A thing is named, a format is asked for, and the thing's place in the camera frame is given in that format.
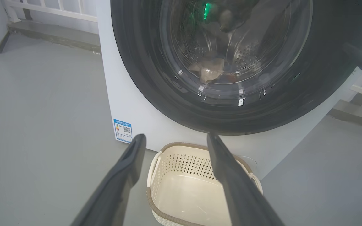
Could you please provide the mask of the blue energy label sticker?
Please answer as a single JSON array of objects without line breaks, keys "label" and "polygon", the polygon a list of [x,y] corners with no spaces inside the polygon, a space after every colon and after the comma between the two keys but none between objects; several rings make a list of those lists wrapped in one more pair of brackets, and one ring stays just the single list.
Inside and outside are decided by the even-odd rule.
[{"label": "blue energy label sticker", "polygon": [[115,131],[115,139],[123,143],[131,143],[133,140],[132,136],[132,125],[130,123],[113,119],[113,127]]}]

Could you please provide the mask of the round black glass washer door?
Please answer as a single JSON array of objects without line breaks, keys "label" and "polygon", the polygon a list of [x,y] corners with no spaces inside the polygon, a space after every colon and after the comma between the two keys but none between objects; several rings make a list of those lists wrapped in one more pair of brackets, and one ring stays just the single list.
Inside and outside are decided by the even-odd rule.
[{"label": "round black glass washer door", "polygon": [[199,83],[172,56],[164,0],[112,0],[112,27],[123,63],[145,98],[174,122],[200,132],[248,135],[309,113],[351,75],[343,51],[362,50],[362,0],[313,0],[304,43],[288,44],[260,75],[241,83]]}]

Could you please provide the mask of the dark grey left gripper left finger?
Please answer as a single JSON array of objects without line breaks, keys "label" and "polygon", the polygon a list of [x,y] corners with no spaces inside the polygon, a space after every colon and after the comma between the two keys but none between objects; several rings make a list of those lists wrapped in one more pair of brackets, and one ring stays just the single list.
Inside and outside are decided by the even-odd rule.
[{"label": "dark grey left gripper left finger", "polygon": [[129,193],[138,182],[146,136],[138,134],[95,189],[71,226],[122,226]]}]

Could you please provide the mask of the cream perforated laundry basket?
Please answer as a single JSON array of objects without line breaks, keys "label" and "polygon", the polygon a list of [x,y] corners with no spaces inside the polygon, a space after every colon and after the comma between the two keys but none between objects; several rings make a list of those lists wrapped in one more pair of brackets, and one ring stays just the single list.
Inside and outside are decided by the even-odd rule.
[{"label": "cream perforated laundry basket", "polygon": [[232,226],[223,186],[205,146],[165,145],[150,165],[146,194],[163,226]]}]

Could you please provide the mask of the stainless steel washing machine drum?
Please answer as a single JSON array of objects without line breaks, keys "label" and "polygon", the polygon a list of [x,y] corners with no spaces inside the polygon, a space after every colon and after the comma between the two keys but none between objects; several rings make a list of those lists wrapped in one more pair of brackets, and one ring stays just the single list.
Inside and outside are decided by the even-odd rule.
[{"label": "stainless steel washing machine drum", "polygon": [[[171,54],[188,67],[223,58],[225,65],[245,65],[245,80],[260,75],[288,44],[304,43],[313,0],[164,0],[162,16]],[[210,83],[228,83],[224,73]]]}]

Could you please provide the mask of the white front-load washing machine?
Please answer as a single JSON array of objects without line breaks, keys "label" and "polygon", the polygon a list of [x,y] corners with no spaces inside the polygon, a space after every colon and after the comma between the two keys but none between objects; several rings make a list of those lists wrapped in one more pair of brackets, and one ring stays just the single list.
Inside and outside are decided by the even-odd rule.
[{"label": "white front-load washing machine", "polygon": [[[113,119],[132,125],[133,138],[144,134],[146,148],[159,152],[168,143],[206,146],[209,132],[180,125],[156,109],[132,81],[119,53],[112,27],[112,0],[97,0],[102,61],[110,111]],[[256,176],[263,179],[326,116],[355,82],[355,70],[329,98],[304,116],[273,130],[248,135],[219,135],[230,152],[257,162]]]}]

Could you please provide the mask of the round filter cover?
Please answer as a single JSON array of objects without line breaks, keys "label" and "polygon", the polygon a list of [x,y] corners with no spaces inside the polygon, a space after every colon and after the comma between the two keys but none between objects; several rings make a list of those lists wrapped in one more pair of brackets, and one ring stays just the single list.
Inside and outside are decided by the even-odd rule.
[{"label": "round filter cover", "polygon": [[250,169],[252,171],[256,171],[257,169],[257,162],[251,158],[251,157],[248,157],[248,156],[238,156],[241,160],[244,160],[247,165],[250,167]]}]

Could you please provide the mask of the cream cartoon face garment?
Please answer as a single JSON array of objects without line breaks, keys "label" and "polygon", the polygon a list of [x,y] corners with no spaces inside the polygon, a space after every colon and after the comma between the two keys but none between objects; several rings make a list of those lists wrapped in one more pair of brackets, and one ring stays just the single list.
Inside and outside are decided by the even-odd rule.
[{"label": "cream cartoon face garment", "polygon": [[225,60],[223,58],[214,58],[212,60],[202,60],[198,63],[193,63],[188,69],[199,72],[200,81],[208,84],[224,73],[224,65]]}]

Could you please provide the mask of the white railing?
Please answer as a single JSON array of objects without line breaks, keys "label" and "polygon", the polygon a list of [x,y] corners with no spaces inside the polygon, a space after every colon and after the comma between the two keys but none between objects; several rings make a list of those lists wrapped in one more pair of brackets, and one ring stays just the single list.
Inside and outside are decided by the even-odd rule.
[{"label": "white railing", "polygon": [[[9,10],[13,10],[13,8],[21,8],[28,9],[33,11],[39,11],[43,13],[49,13],[54,15],[59,15],[63,17],[69,17],[74,19],[81,19],[90,22],[98,22],[97,17],[85,14],[83,8],[83,0],[77,0],[79,5],[79,12],[67,11],[64,9],[63,0],[57,0],[59,8],[50,8],[46,6],[45,0],[39,0],[40,5],[29,4],[27,0],[13,1],[13,0],[3,0]],[[13,10],[9,13],[9,17],[11,17],[12,22],[19,22],[20,20],[17,18],[16,12]]]}]

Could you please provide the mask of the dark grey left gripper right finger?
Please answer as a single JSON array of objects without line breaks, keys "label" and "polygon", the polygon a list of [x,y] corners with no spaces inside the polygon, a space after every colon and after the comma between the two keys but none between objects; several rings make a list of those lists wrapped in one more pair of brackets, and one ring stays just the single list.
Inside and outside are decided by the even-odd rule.
[{"label": "dark grey left gripper right finger", "polygon": [[232,225],[285,226],[217,134],[207,134],[207,147],[214,176],[223,185]]}]

